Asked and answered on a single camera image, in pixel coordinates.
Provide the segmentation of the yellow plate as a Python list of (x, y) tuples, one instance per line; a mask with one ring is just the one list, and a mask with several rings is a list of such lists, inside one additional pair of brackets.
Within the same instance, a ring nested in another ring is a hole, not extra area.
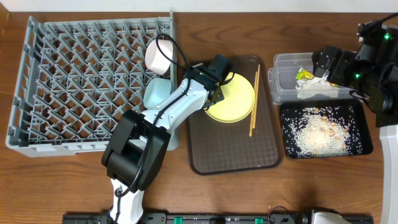
[(209, 117), (222, 123), (241, 121), (251, 113), (253, 107), (252, 84), (238, 73), (230, 72), (227, 76), (227, 80), (229, 79), (229, 83), (221, 86), (224, 100), (205, 111)]

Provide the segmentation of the green orange snack wrapper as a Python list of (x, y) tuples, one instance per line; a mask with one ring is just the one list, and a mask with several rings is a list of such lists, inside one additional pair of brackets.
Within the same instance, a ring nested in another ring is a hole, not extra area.
[(296, 89), (321, 89), (321, 88), (337, 88), (338, 85), (332, 84), (326, 80), (326, 75), (321, 78), (314, 76), (312, 73), (300, 67), (296, 76)]

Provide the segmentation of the white paper napkin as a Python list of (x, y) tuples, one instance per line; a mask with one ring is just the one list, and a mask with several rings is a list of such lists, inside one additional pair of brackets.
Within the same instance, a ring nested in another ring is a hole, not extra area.
[(330, 98), (338, 96), (339, 88), (328, 82), (326, 77), (318, 78), (311, 73), (298, 73), (295, 78), (295, 89), (298, 91), (297, 97), (300, 99), (308, 99), (315, 95), (324, 95)]

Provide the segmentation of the wooden chopstick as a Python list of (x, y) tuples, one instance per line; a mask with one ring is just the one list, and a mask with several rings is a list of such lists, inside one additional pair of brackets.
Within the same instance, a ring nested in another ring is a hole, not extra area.
[(253, 130), (253, 122), (254, 122), (254, 108), (256, 104), (256, 85), (257, 85), (257, 76), (258, 72), (255, 74), (255, 80), (254, 80), (254, 96), (253, 96), (253, 107), (251, 110), (251, 120), (250, 120), (250, 127), (249, 127), (249, 137), (252, 137), (252, 130)]
[(259, 95), (259, 81), (260, 81), (260, 74), (261, 74), (261, 65), (258, 65), (257, 72), (256, 72), (256, 80), (255, 80), (255, 104), (253, 108), (253, 120), (252, 120), (252, 129), (256, 127), (256, 115), (257, 115), (257, 101)]

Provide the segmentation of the light blue bowl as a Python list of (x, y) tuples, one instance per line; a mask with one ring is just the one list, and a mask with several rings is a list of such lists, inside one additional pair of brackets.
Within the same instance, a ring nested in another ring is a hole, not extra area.
[(172, 92), (172, 82), (164, 78), (152, 79), (144, 93), (144, 106), (152, 109), (165, 100)]

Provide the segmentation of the white pink bowl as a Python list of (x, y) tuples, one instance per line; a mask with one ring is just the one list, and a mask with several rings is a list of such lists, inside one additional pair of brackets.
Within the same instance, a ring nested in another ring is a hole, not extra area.
[(169, 69), (171, 62), (161, 54), (157, 46), (169, 59), (172, 59), (174, 49), (171, 41), (159, 39), (158, 44), (153, 40), (146, 50), (146, 67), (152, 72), (163, 75)]

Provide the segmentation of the rice food waste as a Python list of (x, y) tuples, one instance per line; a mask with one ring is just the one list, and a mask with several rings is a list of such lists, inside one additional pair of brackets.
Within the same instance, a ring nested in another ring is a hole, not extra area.
[(285, 150), (291, 158), (363, 153), (352, 106), (284, 109), (280, 115)]

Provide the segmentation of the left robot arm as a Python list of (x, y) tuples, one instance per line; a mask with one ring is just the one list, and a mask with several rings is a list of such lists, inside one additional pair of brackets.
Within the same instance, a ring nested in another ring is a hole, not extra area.
[(222, 101), (232, 62), (216, 55), (209, 65), (189, 66), (180, 86), (155, 107), (120, 117), (101, 158), (114, 189), (108, 223), (137, 223), (144, 191), (162, 166), (172, 133), (192, 113)]

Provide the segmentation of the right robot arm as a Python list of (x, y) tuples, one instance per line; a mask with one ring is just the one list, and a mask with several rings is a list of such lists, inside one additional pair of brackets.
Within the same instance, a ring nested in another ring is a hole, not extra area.
[(356, 52), (327, 45), (312, 54), (313, 74), (347, 87), (376, 115), (384, 156), (381, 223), (397, 223), (397, 27), (384, 22), (359, 24)]

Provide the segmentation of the black waste tray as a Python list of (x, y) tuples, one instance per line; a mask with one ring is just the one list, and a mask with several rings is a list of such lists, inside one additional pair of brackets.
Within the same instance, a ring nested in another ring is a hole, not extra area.
[(369, 128), (366, 122), (366, 117), (364, 114), (363, 106), (358, 100), (345, 99), (345, 100), (323, 100), (323, 101), (296, 101), (282, 103), (279, 109), (279, 113), (284, 109), (299, 109), (299, 108), (312, 108), (312, 107), (327, 107), (327, 106), (352, 106), (354, 109), (354, 114), (356, 117), (356, 124), (359, 128), (359, 135), (361, 137), (361, 143), (363, 144), (363, 153), (357, 155), (370, 154), (373, 151), (373, 144), (371, 140), (371, 135), (369, 133)]

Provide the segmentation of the clear plastic bin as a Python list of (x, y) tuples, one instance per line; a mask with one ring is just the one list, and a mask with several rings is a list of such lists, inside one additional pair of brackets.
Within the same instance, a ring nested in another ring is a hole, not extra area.
[(300, 68), (312, 72), (311, 52), (277, 54), (274, 57), (274, 67), (268, 70), (268, 80), (275, 105), (291, 101), (351, 98), (350, 89), (345, 87), (298, 89), (295, 77)]

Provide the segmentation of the brown serving tray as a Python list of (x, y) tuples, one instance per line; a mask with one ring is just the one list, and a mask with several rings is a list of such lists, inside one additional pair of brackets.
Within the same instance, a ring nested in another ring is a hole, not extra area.
[(282, 137), (267, 82), (266, 66), (257, 55), (230, 58), (234, 72), (250, 82), (260, 73), (256, 127), (251, 118), (222, 123), (199, 110), (187, 118), (190, 166), (200, 175), (277, 167), (283, 159)]

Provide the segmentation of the grey plastic dish rack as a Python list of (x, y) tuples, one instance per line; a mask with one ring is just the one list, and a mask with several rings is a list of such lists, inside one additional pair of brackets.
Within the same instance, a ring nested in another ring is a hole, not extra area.
[(28, 157), (103, 151), (121, 115), (144, 109), (144, 62), (173, 16), (41, 23), (30, 17), (6, 146)]

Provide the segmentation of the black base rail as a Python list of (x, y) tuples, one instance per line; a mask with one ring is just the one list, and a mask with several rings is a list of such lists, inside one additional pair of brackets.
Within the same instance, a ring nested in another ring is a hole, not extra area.
[[(271, 220), (267, 216), (222, 216), (222, 215), (167, 215), (164, 213), (143, 214), (138, 221), (141, 224), (270, 224), (270, 223), (302, 223), (302, 217), (298, 214), (272, 214)], [(107, 224), (111, 223), (107, 214), (65, 214), (62, 218), (62, 224)]]

